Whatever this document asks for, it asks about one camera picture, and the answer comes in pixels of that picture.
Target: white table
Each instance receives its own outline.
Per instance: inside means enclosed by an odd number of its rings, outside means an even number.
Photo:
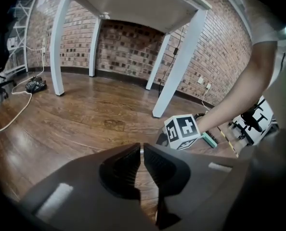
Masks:
[[[161,117],[174,95],[196,49],[205,23],[207,10],[211,5],[205,0],[75,0],[96,17],[91,39],[89,75],[95,75],[95,57],[102,20],[120,20],[149,26],[165,33],[146,89],[150,90],[160,66],[170,33],[189,23],[189,27],[172,67],[168,80],[153,109],[154,117]],[[55,15],[50,44],[50,64],[54,91],[64,93],[60,66],[60,45],[63,24],[71,0],[61,0]]]

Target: white sleeve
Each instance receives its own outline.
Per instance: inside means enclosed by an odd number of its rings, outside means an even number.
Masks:
[[[278,41],[278,31],[285,25],[281,23],[268,9],[258,0],[243,0],[246,15],[251,27],[252,44]]]

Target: wooden floor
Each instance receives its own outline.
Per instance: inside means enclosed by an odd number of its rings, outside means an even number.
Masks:
[[[153,118],[157,91],[116,80],[63,73],[65,94],[54,94],[50,73],[43,73],[48,89],[33,95],[30,105],[0,132],[0,182],[15,200],[37,182],[75,158],[134,143],[153,143],[164,121],[172,115],[204,112],[196,103],[173,97],[162,118]],[[24,84],[16,91],[24,89]],[[13,95],[0,105],[0,128],[26,105],[28,95]],[[217,129],[211,149],[197,141],[189,153],[235,157]],[[141,163],[136,179],[142,208],[154,220],[158,189]]]

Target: white cube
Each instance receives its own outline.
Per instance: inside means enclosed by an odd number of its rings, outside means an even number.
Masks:
[[[201,137],[192,114],[174,115],[164,122],[170,147],[184,150]]]

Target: red brick wall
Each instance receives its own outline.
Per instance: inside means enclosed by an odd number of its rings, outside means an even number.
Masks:
[[[197,50],[178,90],[203,98],[205,86],[211,83],[212,88],[205,99],[218,104],[245,68],[250,57],[251,42],[241,19],[227,0],[207,1],[213,8],[207,14]],[[51,28],[58,2],[47,1],[35,7],[31,15],[27,44],[31,48],[46,47],[45,65],[50,65]],[[95,17],[89,11],[71,2],[62,36],[61,66],[88,67],[94,23]],[[183,29],[182,40],[187,27]],[[168,70],[181,33],[182,28],[172,33],[155,78],[156,83]],[[98,41],[96,68],[148,79],[162,40],[161,32],[142,25],[104,21]],[[39,65],[40,53],[29,51],[28,66]],[[204,79],[203,84],[197,83],[200,76]]]

